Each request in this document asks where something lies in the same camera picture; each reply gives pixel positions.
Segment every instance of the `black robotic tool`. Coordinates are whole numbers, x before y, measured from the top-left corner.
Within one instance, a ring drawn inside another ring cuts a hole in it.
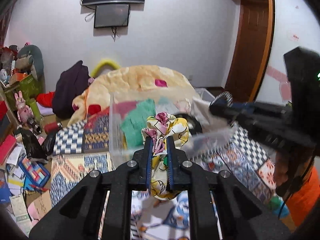
[[[210,112],[238,123],[249,137],[287,156],[288,180],[276,192],[288,198],[302,186],[306,172],[297,171],[310,158],[319,155],[320,124],[320,56],[311,50],[297,47],[284,55],[288,80],[291,84],[292,107],[266,103],[233,104],[228,93],[210,105]]]
[[[288,228],[229,171],[205,171],[167,139],[170,190],[188,190],[191,240],[218,240],[213,193],[223,239],[287,239]],[[132,190],[150,186],[152,140],[115,171],[91,171],[31,230],[30,240],[96,240],[110,191],[102,240],[130,239]]]

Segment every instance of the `green knit garment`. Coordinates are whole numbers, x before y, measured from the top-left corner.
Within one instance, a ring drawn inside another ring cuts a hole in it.
[[[143,145],[141,129],[147,127],[147,118],[156,115],[155,102],[152,99],[141,101],[137,108],[130,111],[120,125],[128,149]]]

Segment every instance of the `pink rabbit toy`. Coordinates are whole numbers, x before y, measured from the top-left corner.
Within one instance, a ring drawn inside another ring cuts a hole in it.
[[[17,93],[14,94],[16,99],[16,108],[18,110],[18,119],[23,124],[27,123],[29,118],[33,118],[33,112],[29,106],[26,105],[26,101],[22,97],[22,92],[19,91],[19,96]]]

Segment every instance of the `beige blanket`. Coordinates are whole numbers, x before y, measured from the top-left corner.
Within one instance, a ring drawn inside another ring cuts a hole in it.
[[[141,65],[120,68],[98,76],[72,104],[79,107],[72,115],[68,125],[84,120],[89,105],[98,104],[101,109],[110,105],[110,93],[129,90],[144,91],[157,89],[155,80],[165,80],[168,87],[191,87],[187,78],[181,73],[165,67]]]

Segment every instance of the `orange sleeve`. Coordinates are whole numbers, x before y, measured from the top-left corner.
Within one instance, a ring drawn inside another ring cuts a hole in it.
[[[315,167],[312,168],[310,178],[301,189],[294,193],[287,201],[293,222],[298,227],[309,214],[320,196],[319,178]]]

